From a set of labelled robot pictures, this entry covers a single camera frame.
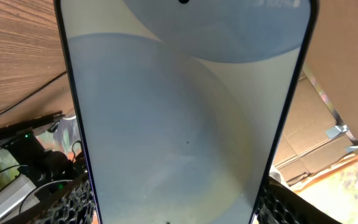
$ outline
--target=white cable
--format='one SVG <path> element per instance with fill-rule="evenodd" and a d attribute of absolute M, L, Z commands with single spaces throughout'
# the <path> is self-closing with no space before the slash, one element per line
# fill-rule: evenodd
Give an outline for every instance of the white cable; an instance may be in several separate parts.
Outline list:
<path fill-rule="evenodd" d="M 72 119 L 75 119 L 75 118 L 77 118 L 77 116 L 76 116 L 76 115 L 72 116 L 71 118 L 63 118 L 63 119 L 65 119 L 65 120 L 69 121 L 69 120 L 72 120 Z"/>
<path fill-rule="evenodd" d="M 23 205 L 24 205 L 25 201 L 30 197 L 30 195 L 37 193 L 40 189 L 42 189 L 42 188 L 44 188 L 44 187 L 46 187 L 48 185 L 56 184 L 56 183 L 60 183 L 60 182 L 71 182 L 71 181 L 73 181 L 73 180 L 54 180 L 52 182 L 46 183 L 46 184 L 44 184 L 44 185 L 42 185 L 40 187 L 37 187 L 36 189 L 32 190 L 28 195 L 26 195 L 24 197 L 22 203 L 20 204 L 19 214 L 21 214 L 23 212 L 23 207 L 24 207 Z"/>

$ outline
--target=wooden table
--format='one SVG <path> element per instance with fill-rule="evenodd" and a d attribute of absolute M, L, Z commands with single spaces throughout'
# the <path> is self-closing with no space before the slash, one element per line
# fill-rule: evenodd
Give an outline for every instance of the wooden table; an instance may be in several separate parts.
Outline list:
<path fill-rule="evenodd" d="M 0 1 L 0 112 L 65 72 L 53 1 Z M 0 127 L 73 112 L 67 75 L 0 115 Z"/>

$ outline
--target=wooden surface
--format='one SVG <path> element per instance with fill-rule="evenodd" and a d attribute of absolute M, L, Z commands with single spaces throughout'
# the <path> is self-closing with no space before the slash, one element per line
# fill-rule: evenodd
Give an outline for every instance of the wooden surface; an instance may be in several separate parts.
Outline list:
<path fill-rule="evenodd" d="M 306 64 L 358 139 L 358 0 L 320 1 Z"/>
<path fill-rule="evenodd" d="M 66 70 L 52 1 L 0 1 L 0 111 Z M 0 127 L 72 110 L 67 76 L 0 116 Z"/>

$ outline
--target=smartphone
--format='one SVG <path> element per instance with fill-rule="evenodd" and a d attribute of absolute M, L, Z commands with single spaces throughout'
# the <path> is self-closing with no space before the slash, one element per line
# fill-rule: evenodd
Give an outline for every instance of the smartphone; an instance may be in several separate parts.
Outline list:
<path fill-rule="evenodd" d="M 55 1 L 100 223 L 250 223 L 316 0 Z"/>

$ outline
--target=phone bezel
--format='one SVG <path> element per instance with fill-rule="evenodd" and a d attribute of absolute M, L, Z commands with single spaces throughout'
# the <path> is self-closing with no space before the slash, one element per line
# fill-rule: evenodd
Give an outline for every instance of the phone bezel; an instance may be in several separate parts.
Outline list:
<path fill-rule="evenodd" d="M 94 195 L 94 200 L 96 202 L 97 216 L 98 216 L 99 222 L 103 223 L 102 219 L 101 219 L 100 209 L 99 209 L 98 195 L 96 193 L 96 188 L 94 186 L 92 167 L 91 167 L 90 157 L 88 154 L 88 147 L 86 144 L 83 123 L 82 123 L 82 119 L 81 119 L 81 110 L 79 107 L 78 96 L 76 94 L 76 86 L 75 86 L 75 82 L 74 82 L 73 68 L 71 66 L 70 53 L 68 50 L 67 37 L 66 37 L 66 32 L 65 32 L 65 26 L 63 23 L 63 15 L 62 15 L 62 9 L 61 9 L 60 2 L 61 2 L 61 0 L 54 0 L 57 24 L 58 24 L 58 29 L 59 29 L 59 33 L 60 33 L 60 40 L 62 42 L 63 54 L 64 54 L 64 58 L 65 58 L 65 63 L 67 66 L 67 75 L 68 75 L 68 80 L 69 80 L 69 84 L 70 84 L 71 95 L 72 95 L 73 101 L 74 101 L 74 109 L 75 109 L 76 116 L 77 116 L 77 122 L 78 122 L 80 137 L 82 140 L 83 152 L 85 155 L 86 166 L 88 168 L 88 175 L 89 175 L 92 191 L 94 192 L 93 195 Z M 286 96 L 285 102 L 284 102 L 284 107 L 283 107 L 282 113 L 280 115 L 276 133 L 274 135 L 272 148 L 270 150 L 270 153 L 269 153 L 269 156 L 267 159 L 267 163 L 265 166 L 265 170 L 264 170 L 264 173 L 262 176 L 262 180 L 259 185 L 258 193 L 255 198 L 254 206 L 252 208 L 252 214 L 254 214 L 256 212 L 256 209 L 258 206 L 258 198 L 260 197 L 260 194 L 262 193 L 264 184 L 267 183 L 267 181 L 269 179 L 268 177 L 269 177 L 270 166 L 273 163 L 274 155 L 277 150 L 277 145 L 278 145 L 280 136 L 281 136 L 283 128 L 284 128 L 285 120 L 287 119 L 287 115 L 288 115 L 288 111 L 290 109 L 293 95 L 295 93 L 296 84 L 298 83 L 299 75 L 301 73 L 303 62 L 305 61 L 305 57 L 306 57 L 306 53 L 307 53 L 307 50 L 308 50 L 308 47 L 310 44 L 311 36 L 313 34 L 313 30 L 316 25 L 317 15 L 318 15 L 318 11 L 319 11 L 319 2 L 318 2 L 318 0 L 309 0 L 309 2 L 310 2 L 309 22 L 306 27 L 305 36 L 303 37 L 303 41 L 301 44 L 298 59 L 296 60 L 296 65 L 295 65 L 295 69 L 294 69 L 294 72 L 293 72 L 293 75 L 291 78 L 290 87 L 288 89 L 288 93 L 287 93 L 287 96 Z M 252 223 L 253 217 L 254 216 L 251 215 L 251 217 L 249 219 L 249 223 Z"/>

